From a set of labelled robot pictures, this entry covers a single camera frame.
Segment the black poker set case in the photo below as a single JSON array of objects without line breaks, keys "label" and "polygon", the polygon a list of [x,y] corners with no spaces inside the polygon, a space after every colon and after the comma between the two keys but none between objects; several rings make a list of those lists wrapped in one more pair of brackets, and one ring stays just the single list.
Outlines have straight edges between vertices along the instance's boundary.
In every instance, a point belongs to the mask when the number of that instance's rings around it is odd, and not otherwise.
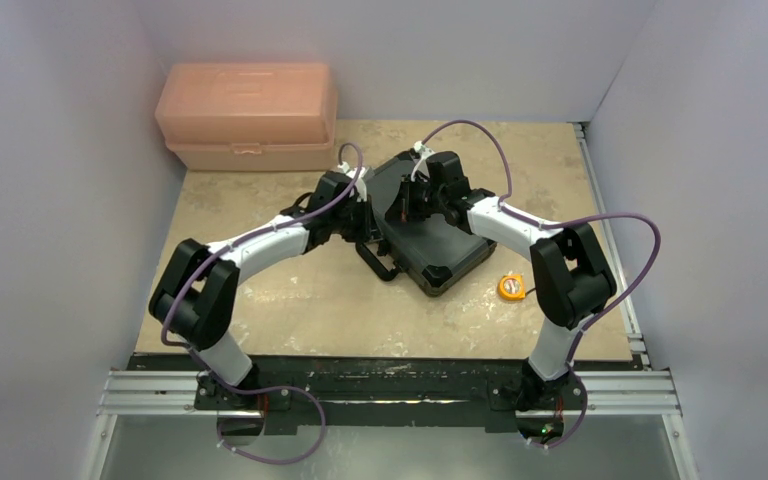
[{"label": "black poker set case", "polygon": [[387,220],[385,212],[413,166],[414,160],[402,152],[372,169],[365,183],[378,234],[357,243],[355,250],[380,280],[389,282],[404,273],[425,295],[437,297],[489,259],[496,244],[447,224],[439,214],[405,223]]}]

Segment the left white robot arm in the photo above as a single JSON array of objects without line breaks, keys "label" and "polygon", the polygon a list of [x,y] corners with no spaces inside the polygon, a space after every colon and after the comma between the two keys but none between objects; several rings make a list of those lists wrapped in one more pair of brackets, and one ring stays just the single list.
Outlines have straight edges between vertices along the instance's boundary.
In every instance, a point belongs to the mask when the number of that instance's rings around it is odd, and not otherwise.
[{"label": "left white robot arm", "polygon": [[360,243],[373,231],[373,214],[364,180],[366,168],[328,171],[316,188],[263,226],[223,241],[203,244],[192,238],[174,249],[148,302],[161,324],[161,341],[193,352],[218,378],[219,395],[232,408],[257,399],[252,359],[230,332],[237,289],[256,274],[311,252],[339,235]]}]

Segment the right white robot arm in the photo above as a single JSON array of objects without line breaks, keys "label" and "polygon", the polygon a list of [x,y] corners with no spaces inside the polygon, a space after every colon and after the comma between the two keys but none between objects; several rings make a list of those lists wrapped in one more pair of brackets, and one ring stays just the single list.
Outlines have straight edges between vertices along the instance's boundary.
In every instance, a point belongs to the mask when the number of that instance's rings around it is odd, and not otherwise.
[{"label": "right white robot arm", "polygon": [[500,196],[473,188],[459,156],[408,152],[413,171],[403,176],[385,217],[402,223],[434,215],[467,234],[480,236],[521,255],[532,269],[534,292],[544,315],[537,343],[524,361],[520,392],[544,407],[561,391],[584,323],[605,311],[617,284],[593,228],[563,226],[504,206]]}]

